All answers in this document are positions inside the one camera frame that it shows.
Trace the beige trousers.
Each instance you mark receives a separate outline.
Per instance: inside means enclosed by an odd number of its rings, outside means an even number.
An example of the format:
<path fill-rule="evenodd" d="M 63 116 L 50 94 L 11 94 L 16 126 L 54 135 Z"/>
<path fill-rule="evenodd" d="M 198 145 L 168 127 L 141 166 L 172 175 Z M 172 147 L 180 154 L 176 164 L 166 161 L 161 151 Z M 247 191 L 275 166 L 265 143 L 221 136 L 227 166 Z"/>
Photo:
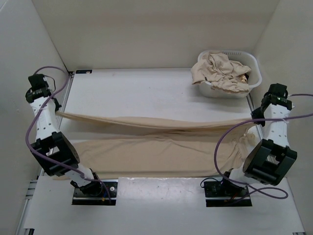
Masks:
<path fill-rule="evenodd" d="M 98 140 L 83 134 L 75 143 L 81 164 L 104 171 L 227 171 L 249 154 L 244 119 L 187 122 L 152 117 L 96 117 L 58 112 L 58 116 L 112 132 Z"/>

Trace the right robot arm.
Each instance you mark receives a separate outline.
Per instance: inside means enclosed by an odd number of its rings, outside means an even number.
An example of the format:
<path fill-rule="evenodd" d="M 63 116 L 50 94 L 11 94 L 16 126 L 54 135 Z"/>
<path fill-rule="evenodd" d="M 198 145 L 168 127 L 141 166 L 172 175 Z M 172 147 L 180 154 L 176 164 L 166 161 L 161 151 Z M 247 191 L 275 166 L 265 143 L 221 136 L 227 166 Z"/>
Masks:
<path fill-rule="evenodd" d="M 287 138 L 286 118 L 292 108 L 287 86 L 279 83 L 270 85 L 261 106 L 251 113 L 255 123 L 264 127 L 264 138 L 239 168 L 224 173 L 226 178 L 220 182 L 222 194 L 230 196 L 240 192 L 246 184 L 276 186 L 280 183 L 297 159 L 297 152 L 290 149 Z"/>

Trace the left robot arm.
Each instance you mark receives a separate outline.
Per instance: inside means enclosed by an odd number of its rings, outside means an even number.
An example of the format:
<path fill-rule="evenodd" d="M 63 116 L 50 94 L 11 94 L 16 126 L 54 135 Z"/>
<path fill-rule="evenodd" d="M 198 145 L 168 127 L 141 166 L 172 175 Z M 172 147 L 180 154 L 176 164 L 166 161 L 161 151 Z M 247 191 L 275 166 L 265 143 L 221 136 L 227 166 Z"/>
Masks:
<path fill-rule="evenodd" d="M 28 78 L 31 88 L 26 92 L 36 125 L 36 138 L 29 143 L 31 152 L 49 176 L 71 179 L 70 184 L 86 196 L 101 196 L 103 184 L 97 174 L 80 163 L 79 155 L 70 141 L 59 130 L 56 112 L 61 108 L 43 74 Z"/>

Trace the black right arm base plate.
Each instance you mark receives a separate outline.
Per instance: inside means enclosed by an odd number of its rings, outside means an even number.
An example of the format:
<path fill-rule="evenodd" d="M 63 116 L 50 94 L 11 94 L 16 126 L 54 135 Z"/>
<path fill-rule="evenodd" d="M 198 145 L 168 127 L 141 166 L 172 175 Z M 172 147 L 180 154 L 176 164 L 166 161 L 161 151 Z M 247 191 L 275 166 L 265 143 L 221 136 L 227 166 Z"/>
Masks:
<path fill-rule="evenodd" d="M 206 207 L 251 207 L 247 187 L 239 187 L 226 181 L 205 181 L 202 184 Z"/>

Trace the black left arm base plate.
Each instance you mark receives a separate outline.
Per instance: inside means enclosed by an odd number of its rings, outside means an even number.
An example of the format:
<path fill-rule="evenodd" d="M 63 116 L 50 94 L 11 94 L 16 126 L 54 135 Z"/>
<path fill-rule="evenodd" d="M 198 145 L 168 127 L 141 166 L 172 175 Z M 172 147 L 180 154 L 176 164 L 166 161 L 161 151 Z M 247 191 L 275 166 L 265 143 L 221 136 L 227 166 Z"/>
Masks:
<path fill-rule="evenodd" d="M 106 185 L 110 196 L 105 188 L 100 185 L 92 193 L 84 193 L 77 186 L 74 187 L 72 205 L 77 206 L 115 206 L 118 192 L 118 180 L 102 180 Z"/>

